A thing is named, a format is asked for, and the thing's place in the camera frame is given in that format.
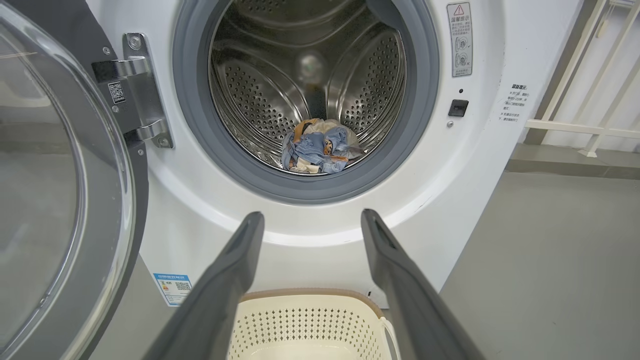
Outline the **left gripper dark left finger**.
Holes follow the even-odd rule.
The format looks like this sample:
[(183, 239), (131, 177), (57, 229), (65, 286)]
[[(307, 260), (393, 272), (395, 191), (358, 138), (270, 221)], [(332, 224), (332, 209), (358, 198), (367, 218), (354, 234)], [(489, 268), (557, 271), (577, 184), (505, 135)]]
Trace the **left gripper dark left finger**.
[(265, 217), (247, 214), (144, 355), (146, 360), (224, 360), (238, 303), (252, 286)]

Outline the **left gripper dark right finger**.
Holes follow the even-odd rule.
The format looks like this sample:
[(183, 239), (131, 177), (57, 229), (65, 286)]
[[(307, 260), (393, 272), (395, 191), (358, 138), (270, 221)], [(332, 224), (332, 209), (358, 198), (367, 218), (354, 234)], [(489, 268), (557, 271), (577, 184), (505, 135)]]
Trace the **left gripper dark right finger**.
[(374, 283), (387, 299), (403, 360), (482, 360), (482, 352), (373, 209), (360, 218)]

